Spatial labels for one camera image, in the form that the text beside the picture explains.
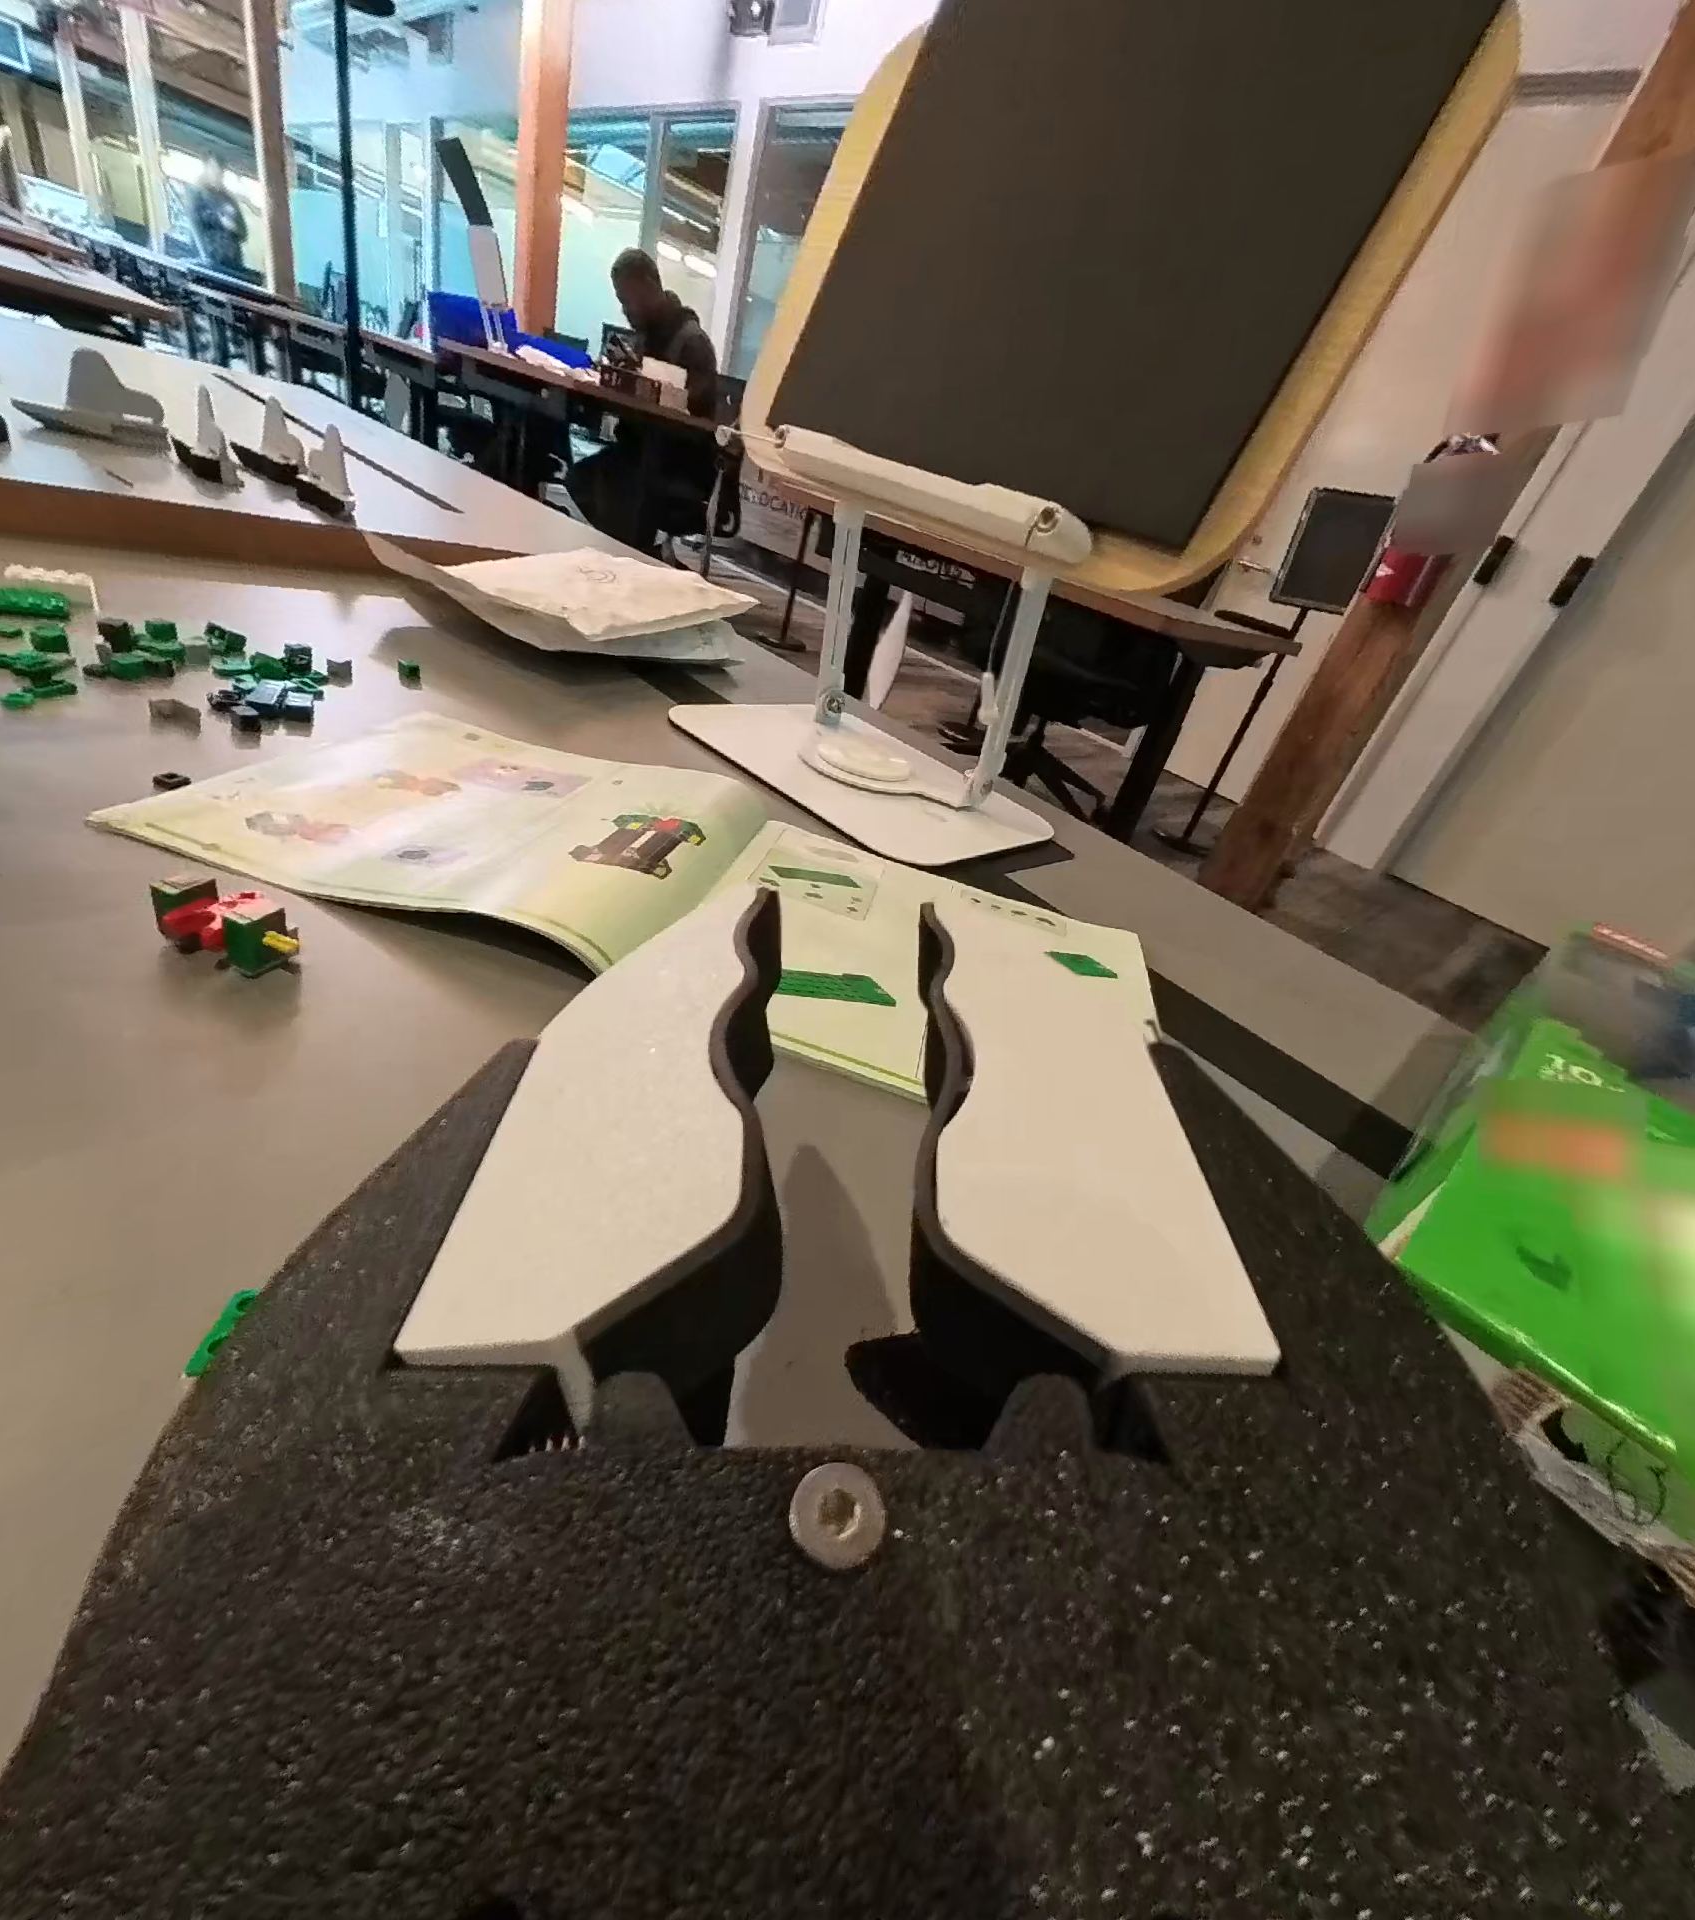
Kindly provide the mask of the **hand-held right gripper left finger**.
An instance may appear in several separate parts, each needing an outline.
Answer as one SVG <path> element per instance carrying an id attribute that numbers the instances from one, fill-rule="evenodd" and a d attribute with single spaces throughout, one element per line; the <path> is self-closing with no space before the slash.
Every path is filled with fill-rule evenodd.
<path id="1" fill-rule="evenodd" d="M 784 1231 L 759 1093 L 783 903 L 700 903 L 547 1023 L 398 1331 L 405 1372 L 542 1368 L 577 1429 L 660 1379 L 726 1429 Z"/>

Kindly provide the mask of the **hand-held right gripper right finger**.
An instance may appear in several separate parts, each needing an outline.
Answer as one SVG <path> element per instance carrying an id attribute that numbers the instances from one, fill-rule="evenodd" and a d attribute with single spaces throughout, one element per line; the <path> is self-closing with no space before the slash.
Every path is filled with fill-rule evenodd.
<path id="1" fill-rule="evenodd" d="M 1271 1379 L 1138 940 L 994 897 L 917 922 L 912 1319 L 961 1381 Z"/>

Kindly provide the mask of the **small red green brick assembly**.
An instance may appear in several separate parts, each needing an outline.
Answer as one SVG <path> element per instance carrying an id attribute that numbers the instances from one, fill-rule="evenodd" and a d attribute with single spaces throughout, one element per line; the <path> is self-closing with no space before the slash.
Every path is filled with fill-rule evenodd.
<path id="1" fill-rule="evenodd" d="M 258 891 L 224 891 L 209 875 L 175 875 L 149 886 L 156 926 L 179 954 L 211 954 L 248 979 L 293 972 L 302 942 L 286 905 Z"/>

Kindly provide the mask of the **grey desk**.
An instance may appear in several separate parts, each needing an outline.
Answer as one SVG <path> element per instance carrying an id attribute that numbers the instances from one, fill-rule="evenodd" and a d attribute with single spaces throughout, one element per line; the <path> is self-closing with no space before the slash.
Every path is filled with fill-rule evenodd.
<path id="1" fill-rule="evenodd" d="M 742 640 L 732 668 L 589 676 L 363 578 L 227 572 L 78 551 L 110 612 L 306 633 L 355 663 L 309 735 L 154 732 L 86 690 L 0 709 L 0 1768 L 116 1511 L 187 1394 L 227 1296 L 258 1288 L 423 1120 L 580 986 L 508 926 L 312 903 L 296 976 L 243 982 L 163 947 L 149 882 L 181 861 L 89 828 L 161 770 L 222 776 L 433 709 L 514 741 L 707 770 L 668 722 L 696 696 L 796 699 Z M 398 658 L 426 685 L 408 690 Z"/>

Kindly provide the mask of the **green brick piece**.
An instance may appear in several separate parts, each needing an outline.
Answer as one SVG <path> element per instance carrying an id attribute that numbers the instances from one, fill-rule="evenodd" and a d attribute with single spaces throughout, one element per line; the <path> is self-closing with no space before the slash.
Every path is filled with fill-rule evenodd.
<path id="1" fill-rule="evenodd" d="M 227 1343 L 234 1339 L 236 1330 L 243 1325 L 243 1319 L 260 1301 L 260 1292 L 263 1292 L 260 1288 L 239 1288 L 239 1289 L 236 1289 L 227 1296 L 227 1301 L 217 1311 L 211 1325 L 208 1326 L 208 1331 L 201 1337 L 201 1340 L 196 1343 L 196 1348 L 187 1356 L 185 1381 L 203 1381 L 204 1376 L 209 1376 L 217 1356 L 222 1355 Z"/>

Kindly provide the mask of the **green toy box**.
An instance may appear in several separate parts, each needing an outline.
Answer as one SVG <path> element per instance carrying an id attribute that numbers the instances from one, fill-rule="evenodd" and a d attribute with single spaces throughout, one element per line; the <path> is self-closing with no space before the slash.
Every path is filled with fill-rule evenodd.
<path id="1" fill-rule="evenodd" d="M 1594 1424 L 1695 1543 L 1695 962 L 1576 929 L 1483 1023 L 1367 1220 L 1437 1317 Z"/>

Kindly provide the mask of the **black office chair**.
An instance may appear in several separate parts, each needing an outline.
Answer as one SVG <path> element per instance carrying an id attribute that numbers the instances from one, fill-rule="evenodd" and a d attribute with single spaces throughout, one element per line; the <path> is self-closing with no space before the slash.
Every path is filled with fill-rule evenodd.
<path id="1" fill-rule="evenodd" d="M 1101 826 L 1111 801 L 1047 748 L 1053 726 L 1147 729 L 1172 706 L 1178 642 L 1050 597 L 1007 737 L 1001 779 L 1038 782 L 1071 817 Z"/>

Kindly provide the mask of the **white paper bag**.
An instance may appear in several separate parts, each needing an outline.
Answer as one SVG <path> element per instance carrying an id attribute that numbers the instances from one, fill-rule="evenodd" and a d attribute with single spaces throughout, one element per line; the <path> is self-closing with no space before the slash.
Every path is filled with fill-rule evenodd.
<path id="1" fill-rule="evenodd" d="M 426 563 L 398 541 L 365 535 L 400 579 L 542 655 L 594 661 L 729 663 L 748 594 L 641 556 L 576 547 L 459 565 Z"/>

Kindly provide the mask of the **wooden pillar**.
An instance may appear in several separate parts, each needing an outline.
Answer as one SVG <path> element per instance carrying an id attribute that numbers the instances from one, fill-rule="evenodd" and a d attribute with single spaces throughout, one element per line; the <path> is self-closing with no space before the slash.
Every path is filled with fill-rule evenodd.
<path id="1" fill-rule="evenodd" d="M 1599 156 L 1525 220 L 1487 291 L 1448 414 L 1388 545 L 1444 556 L 1413 608 L 1357 598 L 1199 869 L 1220 899 L 1268 903 L 1429 645 L 1438 598 L 1500 537 L 1569 427 L 1621 413 L 1695 214 L 1695 3 L 1674 14 Z"/>

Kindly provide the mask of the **pile of green black bricks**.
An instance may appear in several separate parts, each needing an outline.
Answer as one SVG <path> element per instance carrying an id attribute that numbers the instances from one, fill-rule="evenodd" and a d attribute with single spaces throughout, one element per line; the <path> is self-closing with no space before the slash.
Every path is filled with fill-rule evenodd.
<path id="1" fill-rule="evenodd" d="M 351 685 L 350 658 L 302 642 L 266 651 L 220 622 L 185 633 L 171 620 L 101 620 L 80 655 L 66 620 L 0 620 L 0 709 L 10 715 L 113 686 L 139 694 L 144 707 L 154 696 L 185 699 L 204 709 L 204 726 L 217 720 L 237 737 L 258 737 L 309 732 L 330 691 Z"/>

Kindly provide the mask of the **wood-edged raised platform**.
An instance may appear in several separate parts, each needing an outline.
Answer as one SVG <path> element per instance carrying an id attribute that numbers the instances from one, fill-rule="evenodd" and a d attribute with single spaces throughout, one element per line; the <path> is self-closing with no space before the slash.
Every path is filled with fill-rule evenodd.
<path id="1" fill-rule="evenodd" d="M 245 445 L 278 401 L 307 443 L 335 428 L 348 450 L 351 520 L 312 509 L 260 478 L 211 486 L 163 448 L 147 452 L 52 434 L 18 413 L 21 401 L 62 395 L 69 356 L 93 345 L 113 371 L 158 398 L 171 422 L 193 427 L 208 388 L 230 441 Z M 302 571 L 377 575 L 370 537 L 393 541 L 429 563 L 475 563 L 576 547 L 620 551 L 585 522 L 501 486 L 449 457 L 395 434 L 344 402 L 280 379 L 214 371 L 151 350 L 0 315 L 0 555 L 69 565 L 80 549 L 116 549 L 209 563 L 243 578 Z"/>

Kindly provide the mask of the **blue storage bins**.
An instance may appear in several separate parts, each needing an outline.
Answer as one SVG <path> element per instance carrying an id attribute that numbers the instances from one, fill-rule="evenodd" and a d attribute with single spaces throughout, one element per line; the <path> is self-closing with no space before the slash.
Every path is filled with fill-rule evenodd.
<path id="1" fill-rule="evenodd" d="M 513 307 L 493 307 L 470 294 L 429 291 L 426 330 L 437 350 L 472 346 L 509 356 L 540 356 L 563 371 L 592 371 L 594 356 L 585 342 L 563 336 L 530 336 L 516 323 Z"/>

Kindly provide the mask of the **large grey wedge-shaped plate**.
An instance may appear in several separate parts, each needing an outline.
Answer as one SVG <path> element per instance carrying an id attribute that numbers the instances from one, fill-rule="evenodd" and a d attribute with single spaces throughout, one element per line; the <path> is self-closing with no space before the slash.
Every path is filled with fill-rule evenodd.
<path id="1" fill-rule="evenodd" d="M 15 413 L 45 431 L 93 443 L 167 445 L 163 402 L 133 391 L 99 350 L 69 351 L 61 401 L 15 398 Z"/>

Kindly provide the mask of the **black pole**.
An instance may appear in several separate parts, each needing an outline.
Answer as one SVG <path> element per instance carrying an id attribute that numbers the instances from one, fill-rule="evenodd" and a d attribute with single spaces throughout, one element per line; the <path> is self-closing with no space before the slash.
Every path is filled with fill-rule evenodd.
<path id="1" fill-rule="evenodd" d="M 355 182 L 355 104 L 351 104 L 351 3 L 330 3 L 334 32 L 334 107 L 335 166 L 340 203 L 340 323 L 343 383 L 350 410 L 358 410 L 363 377 L 363 330 L 358 312 L 358 246 L 356 246 L 356 182 Z"/>

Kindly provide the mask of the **small wall screen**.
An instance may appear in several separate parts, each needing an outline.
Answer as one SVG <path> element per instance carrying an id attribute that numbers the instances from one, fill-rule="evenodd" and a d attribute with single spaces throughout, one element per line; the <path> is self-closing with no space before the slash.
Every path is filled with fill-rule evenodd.
<path id="1" fill-rule="evenodd" d="M 1391 494 L 1314 488 L 1264 597 L 1293 612 L 1342 614 L 1373 572 L 1398 509 Z"/>

